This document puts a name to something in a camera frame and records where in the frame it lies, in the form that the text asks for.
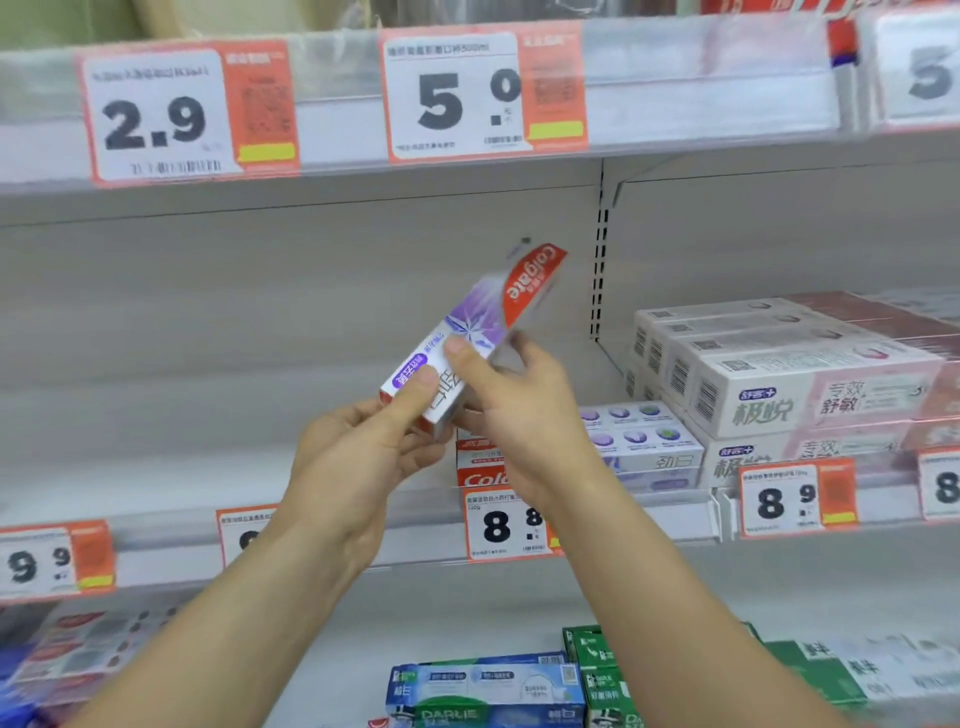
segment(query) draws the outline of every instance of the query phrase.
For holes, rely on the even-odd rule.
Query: red colgate label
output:
[[[503,285],[503,319],[507,328],[514,327],[565,257],[565,250],[547,243],[530,251],[514,266]]]

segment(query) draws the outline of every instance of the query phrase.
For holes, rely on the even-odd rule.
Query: hand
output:
[[[352,582],[380,549],[387,496],[444,456],[452,432],[434,442],[410,429],[439,387],[436,370],[423,367],[390,404],[357,402],[309,425],[300,436],[290,485],[270,532],[305,526],[320,544],[344,557]]]
[[[456,375],[473,389],[482,412],[468,404],[458,425],[480,432],[503,452],[517,494],[550,520],[555,497],[605,470],[587,436],[564,367],[524,334],[513,345],[526,372],[501,373],[464,339],[444,352]]]

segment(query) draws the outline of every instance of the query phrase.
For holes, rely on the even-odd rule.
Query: fingernail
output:
[[[461,338],[460,336],[451,336],[446,340],[444,349],[446,349],[447,353],[459,353],[468,346],[467,339]]]
[[[425,367],[417,369],[417,372],[410,377],[410,381],[415,382],[418,386],[432,389],[440,381],[440,375],[437,374],[436,369],[427,364]]]

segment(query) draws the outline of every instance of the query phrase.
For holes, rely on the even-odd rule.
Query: left hand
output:
[[[440,387],[436,370],[423,367],[387,405],[365,400],[324,415],[300,436],[283,501],[264,530],[304,527],[343,557],[352,582],[383,541],[387,496],[403,480],[437,463],[440,442],[411,431]]]

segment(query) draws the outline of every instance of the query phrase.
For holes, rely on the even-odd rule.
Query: white price label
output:
[[[744,536],[779,536],[823,530],[817,466],[757,468],[740,474]]]
[[[927,521],[960,518],[960,449],[917,454],[920,508]]]
[[[0,534],[0,600],[79,593],[73,544],[66,528]]]
[[[883,121],[960,122],[960,13],[891,13],[876,21]]]
[[[470,561],[502,561],[557,553],[546,521],[510,488],[464,489]]]
[[[383,42],[391,151],[397,159],[533,150],[524,138],[516,34]]]
[[[275,505],[217,511],[217,527],[220,529],[220,549],[224,558],[224,569],[244,552],[253,539],[260,535],[260,531],[270,522],[270,517],[275,511]]]
[[[215,50],[88,56],[82,76],[89,143],[103,182],[243,172]]]

